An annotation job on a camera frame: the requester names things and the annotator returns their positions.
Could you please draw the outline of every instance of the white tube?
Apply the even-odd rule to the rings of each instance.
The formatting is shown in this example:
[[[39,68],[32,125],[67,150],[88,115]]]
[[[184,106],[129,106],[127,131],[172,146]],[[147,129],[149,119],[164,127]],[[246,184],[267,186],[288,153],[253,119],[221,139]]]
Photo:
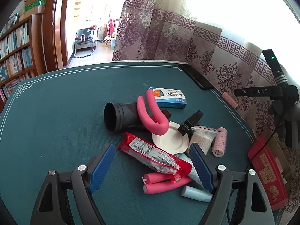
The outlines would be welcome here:
[[[184,186],[181,195],[187,198],[191,198],[194,200],[199,200],[199,201],[204,201],[210,203],[212,199],[212,194],[204,191],[204,190],[199,190],[190,186]]]

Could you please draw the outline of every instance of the bookshelf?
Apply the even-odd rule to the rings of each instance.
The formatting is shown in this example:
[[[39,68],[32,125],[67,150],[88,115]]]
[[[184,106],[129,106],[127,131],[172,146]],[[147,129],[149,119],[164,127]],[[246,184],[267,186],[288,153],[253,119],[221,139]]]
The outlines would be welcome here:
[[[42,14],[33,14],[0,36],[0,113],[19,82],[44,73]]]

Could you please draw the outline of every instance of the blue gripper pad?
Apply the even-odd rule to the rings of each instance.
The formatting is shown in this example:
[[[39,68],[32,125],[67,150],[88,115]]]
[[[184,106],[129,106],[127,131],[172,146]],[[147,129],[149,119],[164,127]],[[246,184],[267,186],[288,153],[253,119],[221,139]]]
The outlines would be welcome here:
[[[99,162],[92,164],[94,170],[92,170],[92,173],[90,174],[91,182],[88,187],[88,190],[90,191],[91,194],[100,188],[100,186],[105,178],[105,175],[106,175],[108,169],[110,168],[110,165],[113,162],[115,153],[116,153],[115,146],[113,144],[110,144],[107,147],[104,154],[100,153],[100,155],[102,155],[102,157],[100,158]]]
[[[210,193],[213,193],[216,189],[216,187],[214,186],[213,174],[209,170],[199,152],[196,150],[194,144],[191,144],[190,146],[190,159],[192,160],[192,163],[198,173],[203,187]]]

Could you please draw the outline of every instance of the blue and white box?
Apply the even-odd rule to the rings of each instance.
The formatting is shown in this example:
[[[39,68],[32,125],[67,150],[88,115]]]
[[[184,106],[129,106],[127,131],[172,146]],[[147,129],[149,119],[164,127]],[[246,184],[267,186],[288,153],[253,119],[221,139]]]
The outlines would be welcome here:
[[[153,91],[154,98],[159,107],[185,108],[187,104],[185,96],[180,90],[154,87],[150,87],[149,89]]]

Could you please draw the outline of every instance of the tiled floor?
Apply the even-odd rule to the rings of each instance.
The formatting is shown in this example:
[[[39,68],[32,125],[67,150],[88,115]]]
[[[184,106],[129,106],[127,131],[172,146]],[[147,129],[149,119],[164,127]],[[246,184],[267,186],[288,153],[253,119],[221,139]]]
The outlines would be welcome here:
[[[105,44],[106,42],[97,42],[97,47],[93,55],[86,58],[73,58],[69,64],[69,67],[111,62],[113,58],[113,50],[110,48],[110,42],[107,44],[107,46]],[[76,53],[76,56],[80,57],[89,55],[91,53],[92,48],[84,48],[79,49]]]

